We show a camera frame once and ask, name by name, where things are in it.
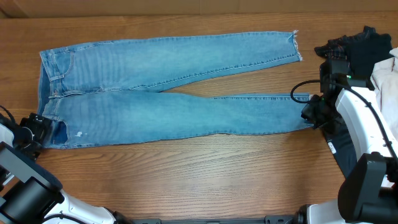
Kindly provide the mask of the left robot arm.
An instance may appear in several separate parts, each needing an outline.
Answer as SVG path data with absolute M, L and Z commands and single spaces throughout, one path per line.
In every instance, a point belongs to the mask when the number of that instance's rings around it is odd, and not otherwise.
M 36 163 L 51 120 L 32 113 L 20 123 L 1 113 L 1 187 L 17 179 L 1 196 L 3 223 L 123 224 L 119 212 L 89 205 L 63 190 L 60 181 Z

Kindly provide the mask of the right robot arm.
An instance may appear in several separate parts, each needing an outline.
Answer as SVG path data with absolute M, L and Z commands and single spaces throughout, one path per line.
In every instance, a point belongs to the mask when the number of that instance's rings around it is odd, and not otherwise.
M 345 60 L 320 65 L 321 96 L 304 101 L 302 118 L 335 133 L 345 123 L 357 163 L 335 200 L 300 208 L 293 223 L 397 223 L 397 141 L 367 78 Z

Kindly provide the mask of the light blue denim jeans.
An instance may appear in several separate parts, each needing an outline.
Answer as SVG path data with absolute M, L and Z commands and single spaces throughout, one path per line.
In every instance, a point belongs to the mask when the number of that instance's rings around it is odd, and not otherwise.
M 308 128 L 306 93 L 199 97 L 174 88 L 298 62 L 294 32 L 124 39 L 40 53 L 43 145 L 76 149 L 211 134 L 265 135 Z

